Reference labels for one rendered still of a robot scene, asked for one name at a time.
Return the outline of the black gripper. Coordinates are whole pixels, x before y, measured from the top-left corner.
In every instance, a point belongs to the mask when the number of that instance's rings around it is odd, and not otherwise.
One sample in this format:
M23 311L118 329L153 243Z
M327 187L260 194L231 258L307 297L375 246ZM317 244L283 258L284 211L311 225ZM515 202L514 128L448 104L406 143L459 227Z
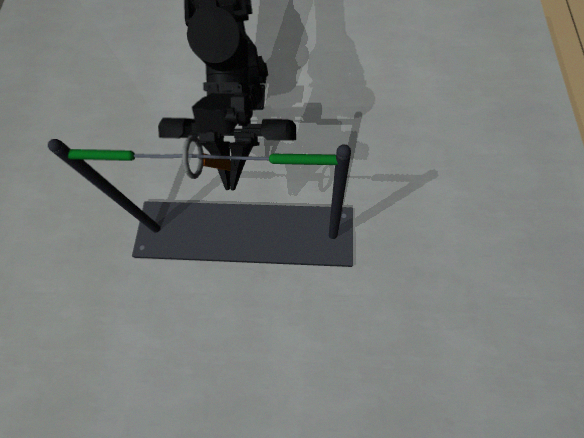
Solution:
M208 84L217 83L219 91L231 92L232 84L243 85L244 94L249 94L249 78L235 74L207 75L204 90L208 94ZM253 146L259 146L258 137L266 140L292 141L296 140L296 124L287 119L263 119L262 124L238 123L242 129L235 129L229 134L197 131L195 119L177 117L162 117L158 124L159 138L181 139L190 136L199 137L199 140L211 155L219 156L246 156L248 157ZM234 136L235 142L224 142L224 136ZM231 160L231 170L218 169L225 190L235 190L246 160Z

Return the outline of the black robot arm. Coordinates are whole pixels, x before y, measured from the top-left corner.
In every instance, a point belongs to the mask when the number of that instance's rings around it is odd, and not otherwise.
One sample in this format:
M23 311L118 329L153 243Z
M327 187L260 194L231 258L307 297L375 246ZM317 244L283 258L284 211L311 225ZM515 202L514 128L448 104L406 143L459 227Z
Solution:
M206 75L249 78L250 96L244 94L239 83L232 84L231 92L219 91L217 83L210 83L207 96L192 106L199 133L232 133L238 123L250 122L253 110L264 109L265 84L260 83L266 83L267 64L258 56L244 24L253 14L252 2L184 0L184 4L187 40L193 53L205 63Z

